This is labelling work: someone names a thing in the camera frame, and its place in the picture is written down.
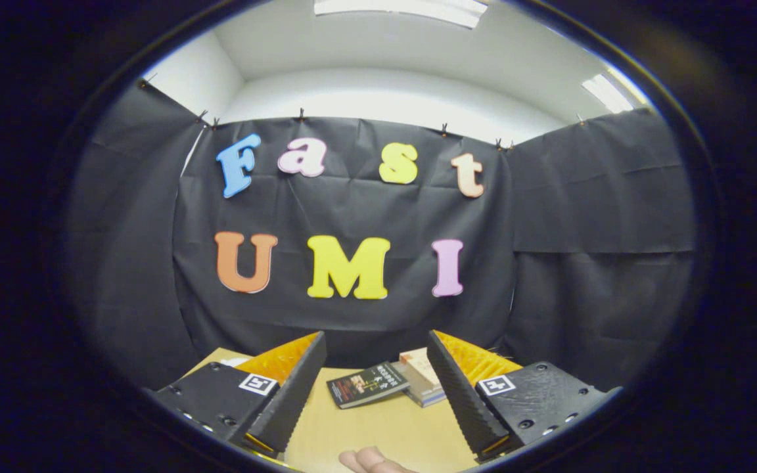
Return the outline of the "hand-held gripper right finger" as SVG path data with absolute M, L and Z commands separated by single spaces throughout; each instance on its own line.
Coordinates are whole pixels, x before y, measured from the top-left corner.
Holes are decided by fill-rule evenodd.
M 518 365 L 439 330 L 426 355 L 478 463 L 570 426 L 621 390 L 598 390 L 548 361 Z

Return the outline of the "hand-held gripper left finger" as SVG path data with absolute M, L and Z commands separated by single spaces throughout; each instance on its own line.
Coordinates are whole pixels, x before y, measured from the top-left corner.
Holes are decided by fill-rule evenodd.
M 235 367 L 209 362 L 150 396 L 196 428 L 277 460 L 326 359 L 327 338 L 318 330 Z

